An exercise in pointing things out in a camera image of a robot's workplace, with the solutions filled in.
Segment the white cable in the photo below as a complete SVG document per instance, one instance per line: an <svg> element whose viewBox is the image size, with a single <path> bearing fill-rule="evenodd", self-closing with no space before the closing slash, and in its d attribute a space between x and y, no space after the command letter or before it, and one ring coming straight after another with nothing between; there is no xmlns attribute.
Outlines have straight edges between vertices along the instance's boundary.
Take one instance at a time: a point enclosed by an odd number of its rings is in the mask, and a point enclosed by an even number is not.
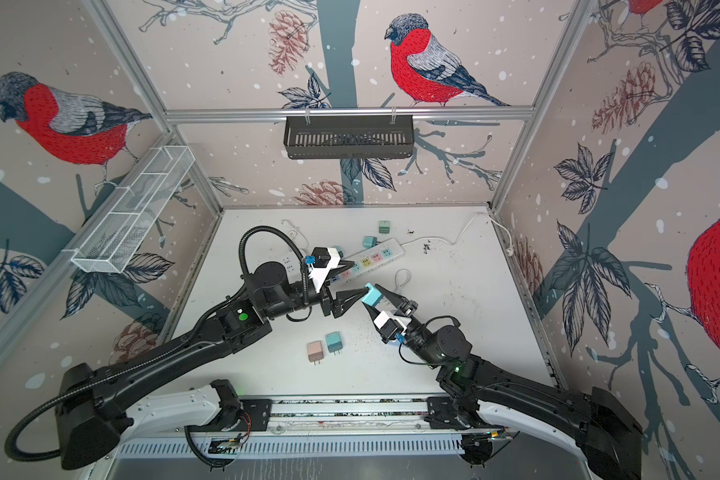
<svg viewBox="0 0 720 480"><path fill-rule="evenodd" d="M399 274L405 274L405 280L403 283L398 283L398 275ZM403 290L403 287L408 284L408 282L411 281L411 271L406 268L401 268L394 274L394 292L400 293L400 290Z"/></svg>
<svg viewBox="0 0 720 480"><path fill-rule="evenodd" d="M479 216L487 217L491 222L494 223L494 225L499 226L502 230L507 232L507 238L509 239L509 248L506 249L507 256L514 255L514 245L512 244L512 236L510 235L509 230L507 230L507 227L500 224L496 220L494 220L494 218L492 216L490 216L488 214L483 214L483 213L478 213L475 216L472 216L472 218L470 218L469 222L467 222L467 225L465 225L464 228L461 229L461 232L459 232L459 234L456 236L456 240L454 240L453 243L449 242L448 240L446 240L445 238L443 238L441 236L422 236L421 238L417 238L416 240L411 240L410 242L405 242L404 244L401 244L400 246L410 245L410 244L413 244L420 240L440 240L441 242L445 242L446 244L448 244L450 246L455 246L458 243L459 239L461 239L461 235L464 234L465 231L467 231L467 228L469 228L469 226L472 225L472 222L474 221L474 219L478 218Z"/></svg>

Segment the white dots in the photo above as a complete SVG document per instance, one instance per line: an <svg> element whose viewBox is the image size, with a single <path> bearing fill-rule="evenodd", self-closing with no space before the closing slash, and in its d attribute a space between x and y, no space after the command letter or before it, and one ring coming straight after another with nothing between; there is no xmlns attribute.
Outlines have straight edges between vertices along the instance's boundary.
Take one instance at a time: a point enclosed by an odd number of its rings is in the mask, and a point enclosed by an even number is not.
<svg viewBox="0 0 720 480"><path fill-rule="evenodd" d="M32 375L27 382L24 384L25 389L39 389L41 385L43 385L43 382L45 382L45 374L44 373L37 373L35 375Z"/></svg>

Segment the blue connector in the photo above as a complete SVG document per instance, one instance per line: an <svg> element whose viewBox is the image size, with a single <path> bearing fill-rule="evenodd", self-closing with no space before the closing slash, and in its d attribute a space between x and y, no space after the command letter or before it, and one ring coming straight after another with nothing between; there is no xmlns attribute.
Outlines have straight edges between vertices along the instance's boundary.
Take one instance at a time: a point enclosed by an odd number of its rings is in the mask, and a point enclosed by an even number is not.
<svg viewBox="0 0 720 480"><path fill-rule="evenodd" d="M365 286L368 288L368 293L366 293L360 301L365 303L365 305L376 306L382 300L382 293L376 290L374 285L370 283L365 283Z"/></svg>

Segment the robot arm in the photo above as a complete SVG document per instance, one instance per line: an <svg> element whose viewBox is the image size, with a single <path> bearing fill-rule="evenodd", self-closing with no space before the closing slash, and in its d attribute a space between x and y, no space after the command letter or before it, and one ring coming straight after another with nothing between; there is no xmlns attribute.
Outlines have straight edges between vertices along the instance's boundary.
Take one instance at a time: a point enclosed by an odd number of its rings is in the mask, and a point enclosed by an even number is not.
<svg viewBox="0 0 720 480"><path fill-rule="evenodd" d="M451 401L424 418L430 427L508 426L572 452L605 480L640 478L643 429L610 392L594 387L587 395L506 372L470 352L455 318L431 332L413 315L416 302L374 287L397 309L379 312L376 302L363 303L382 341L398 340L425 365L440 367L437 380Z"/></svg>

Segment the power cord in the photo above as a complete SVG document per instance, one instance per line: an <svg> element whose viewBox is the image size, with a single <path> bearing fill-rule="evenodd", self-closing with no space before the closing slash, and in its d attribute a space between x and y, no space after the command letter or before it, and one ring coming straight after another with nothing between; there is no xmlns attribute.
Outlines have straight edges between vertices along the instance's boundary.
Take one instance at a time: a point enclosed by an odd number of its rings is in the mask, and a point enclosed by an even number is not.
<svg viewBox="0 0 720 480"><path fill-rule="evenodd" d="M464 228L461 229L461 232L459 232L459 234L456 236L456 240L454 240L453 243L449 242L448 240L446 240L445 238L443 238L443 237L441 237L441 236L422 236L421 238L417 238L416 240L411 240L410 242L405 242L404 244L401 244L400 246L406 246L406 245L414 244L414 243L416 243L416 242L418 242L418 241L420 241L420 240L440 240L440 241L445 242L446 244L448 244L448 245L450 245L450 246L455 246L455 245L459 242L459 240L461 239L461 235L464 234L464 232L467 230L467 228L469 228L469 226L472 225L472 222L474 222L474 220L475 220L476 218L478 218L479 216L485 216L485 217L488 218L494 225L498 226L498 227L501 228L503 231L507 232L507 238L509 239L509 247L508 247L507 249L505 249L504 251L507 253L507 256L512 256L512 255L514 255L514 245L513 245L513 242L512 242L512 235L509 233L509 230L507 230L507 227L504 226L504 225L502 225L502 224L500 224L500 223L497 222L496 220L494 220L494 218L493 218L492 216L490 216L490 215L488 215L488 214L483 214L483 213L481 213L481 212L480 212L480 213L477 213L475 216L472 216L472 218L470 218L469 222L467 222L467 225L465 225Z"/></svg>

